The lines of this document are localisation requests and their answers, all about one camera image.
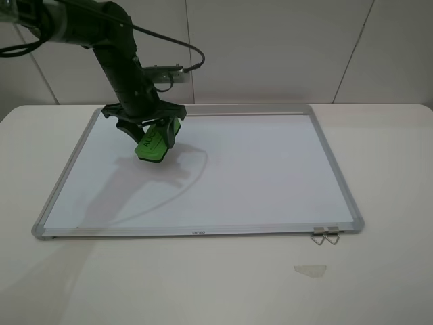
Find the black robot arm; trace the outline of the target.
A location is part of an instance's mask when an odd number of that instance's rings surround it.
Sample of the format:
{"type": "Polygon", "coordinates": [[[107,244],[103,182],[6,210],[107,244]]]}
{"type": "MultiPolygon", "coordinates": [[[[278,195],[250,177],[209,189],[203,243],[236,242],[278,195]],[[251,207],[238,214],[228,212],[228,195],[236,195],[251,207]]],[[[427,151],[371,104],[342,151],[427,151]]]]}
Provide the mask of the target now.
{"type": "Polygon", "coordinates": [[[186,109],[161,100],[154,81],[180,66],[141,66],[133,36],[131,17],[118,4],[96,1],[2,1],[1,21],[19,24],[31,31],[37,41],[1,50],[1,57],[28,54],[46,42],[80,45],[95,54],[118,98],[102,113],[118,119],[117,128],[135,142],[144,137],[144,126],[151,125],[167,148],[175,144],[177,123],[186,109]]]}

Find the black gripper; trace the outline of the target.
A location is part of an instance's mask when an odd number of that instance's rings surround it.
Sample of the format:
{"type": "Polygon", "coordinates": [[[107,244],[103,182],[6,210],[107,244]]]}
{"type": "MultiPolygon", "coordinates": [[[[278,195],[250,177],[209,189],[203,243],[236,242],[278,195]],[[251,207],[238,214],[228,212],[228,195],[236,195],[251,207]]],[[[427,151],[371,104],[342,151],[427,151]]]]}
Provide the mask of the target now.
{"type": "Polygon", "coordinates": [[[104,106],[101,112],[105,118],[118,118],[118,130],[138,144],[145,137],[143,128],[149,125],[146,121],[162,119],[158,122],[158,132],[168,149],[174,146],[177,118],[183,120],[187,115],[184,105],[161,100],[153,89],[144,92],[120,91],[116,95],[120,102],[104,106]]]}

